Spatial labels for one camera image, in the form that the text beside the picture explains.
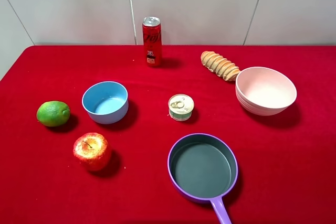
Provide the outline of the small tin can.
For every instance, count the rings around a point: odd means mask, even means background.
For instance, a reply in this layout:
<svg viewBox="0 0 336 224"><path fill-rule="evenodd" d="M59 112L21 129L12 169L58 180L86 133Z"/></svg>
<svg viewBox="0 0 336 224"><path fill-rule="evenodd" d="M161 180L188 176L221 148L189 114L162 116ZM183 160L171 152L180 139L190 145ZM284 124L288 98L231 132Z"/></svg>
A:
<svg viewBox="0 0 336 224"><path fill-rule="evenodd" d="M182 122L191 117L194 109L194 101L189 95L176 94L169 99L168 106L170 117Z"/></svg>

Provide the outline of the ridged bread roll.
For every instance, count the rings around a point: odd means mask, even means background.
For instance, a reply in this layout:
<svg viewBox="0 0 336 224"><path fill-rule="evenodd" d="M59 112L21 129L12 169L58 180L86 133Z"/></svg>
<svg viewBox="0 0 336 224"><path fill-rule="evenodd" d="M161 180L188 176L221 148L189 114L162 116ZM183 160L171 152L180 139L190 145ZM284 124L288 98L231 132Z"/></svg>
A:
<svg viewBox="0 0 336 224"><path fill-rule="evenodd" d="M204 51L201 54L201 63L210 72L216 74L224 81L233 82L240 73L239 67L214 51Z"/></svg>

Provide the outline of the blue bowl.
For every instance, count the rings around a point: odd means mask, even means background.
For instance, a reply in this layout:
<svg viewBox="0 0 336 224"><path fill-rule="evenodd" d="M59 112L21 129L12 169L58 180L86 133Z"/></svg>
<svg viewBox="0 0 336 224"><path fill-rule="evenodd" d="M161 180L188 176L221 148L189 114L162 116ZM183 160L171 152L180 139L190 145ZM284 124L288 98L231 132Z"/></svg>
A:
<svg viewBox="0 0 336 224"><path fill-rule="evenodd" d="M114 81L99 82L82 96L82 106L90 118L99 124L113 124L126 115L129 108L128 91Z"/></svg>

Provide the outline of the red soda can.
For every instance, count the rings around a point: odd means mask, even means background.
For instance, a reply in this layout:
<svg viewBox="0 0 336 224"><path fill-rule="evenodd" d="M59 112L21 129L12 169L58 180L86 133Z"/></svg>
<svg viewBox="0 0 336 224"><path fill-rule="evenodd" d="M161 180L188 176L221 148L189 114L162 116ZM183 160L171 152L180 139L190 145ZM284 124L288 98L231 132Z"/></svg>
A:
<svg viewBox="0 0 336 224"><path fill-rule="evenodd" d="M157 67L162 60L161 22L157 17L145 17L142 22L144 55L148 66Z"/></svg>

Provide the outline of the purple frying pan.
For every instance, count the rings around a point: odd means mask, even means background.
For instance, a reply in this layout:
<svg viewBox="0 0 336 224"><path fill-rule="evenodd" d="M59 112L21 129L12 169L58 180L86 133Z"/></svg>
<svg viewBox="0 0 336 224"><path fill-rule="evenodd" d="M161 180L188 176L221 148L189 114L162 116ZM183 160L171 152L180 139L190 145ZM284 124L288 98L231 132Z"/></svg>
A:
<svg viewBox="0 0 336 224"><path fill-rule="evenodd" d="M238 164L233 151L219 138L193 133L170 149L167 168L174 187L187 199L210 203L220 223L231 223L223 197L235 186Z"/></svg>

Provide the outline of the red yellow apple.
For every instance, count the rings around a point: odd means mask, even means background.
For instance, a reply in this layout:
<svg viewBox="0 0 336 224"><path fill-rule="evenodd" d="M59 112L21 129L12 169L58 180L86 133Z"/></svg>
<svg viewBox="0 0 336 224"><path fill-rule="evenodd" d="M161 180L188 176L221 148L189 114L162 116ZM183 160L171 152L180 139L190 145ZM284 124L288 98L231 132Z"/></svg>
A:
<svg viewBox="0 0 336 224"><path fill-rule="evenodd" d="M73 154L86 170L97 172L107 166L112 149L103 135L86 133L75 141Z"/></svg>

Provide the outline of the pink bowl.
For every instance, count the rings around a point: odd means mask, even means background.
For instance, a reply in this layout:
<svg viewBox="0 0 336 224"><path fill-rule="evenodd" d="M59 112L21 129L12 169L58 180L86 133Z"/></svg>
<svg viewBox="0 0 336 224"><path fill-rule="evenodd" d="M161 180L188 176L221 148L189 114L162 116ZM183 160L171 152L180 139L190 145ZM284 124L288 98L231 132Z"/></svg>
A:
<svg viewBox="0 0 336 224"><path fill-rule="evenodd" d="M236 78L235 92L245 110L260 116L276 115L297 98L294 83L281 72L266 67L242 70Z"/></svg>

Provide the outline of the green lime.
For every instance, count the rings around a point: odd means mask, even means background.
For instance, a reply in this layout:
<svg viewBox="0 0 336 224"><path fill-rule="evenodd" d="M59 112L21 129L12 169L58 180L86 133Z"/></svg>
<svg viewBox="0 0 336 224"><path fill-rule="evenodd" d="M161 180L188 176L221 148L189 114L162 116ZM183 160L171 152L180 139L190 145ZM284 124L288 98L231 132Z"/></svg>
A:
<svg viewBox="0 0 336 224"><path fill-rule="evenodd" d="M48 101L39 107L36 117L44 126L61 126L70 118L70 107L61 101Z"/></svg>

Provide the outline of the red tablecloth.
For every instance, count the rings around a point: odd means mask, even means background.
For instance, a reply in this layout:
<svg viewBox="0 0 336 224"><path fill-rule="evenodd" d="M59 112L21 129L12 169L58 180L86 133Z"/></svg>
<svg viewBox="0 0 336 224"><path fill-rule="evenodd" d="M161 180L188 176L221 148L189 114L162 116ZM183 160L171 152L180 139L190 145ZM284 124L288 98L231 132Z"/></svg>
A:
<svg viewBox="0 0 336 224"><path fill-rule="evenodd" d="M274 116L244 110L233 83L202 66L210 50L241 69L263 66L296 86L293 105ZM172 185L167 157L184 135L223 140L238 161L224 203L233 223L335 223L335 47L164 46L162 67L141 46L31 46L1 80L1 223L217 223L209 205ZM99 124L82 106L94 84L128 91L118 122ZM189 95L191 117L176 121L169 99ZM70 107L47 127L36 117L48 101ZM112 149L107 166L86 170L73 155L86 133Z"/></svg>

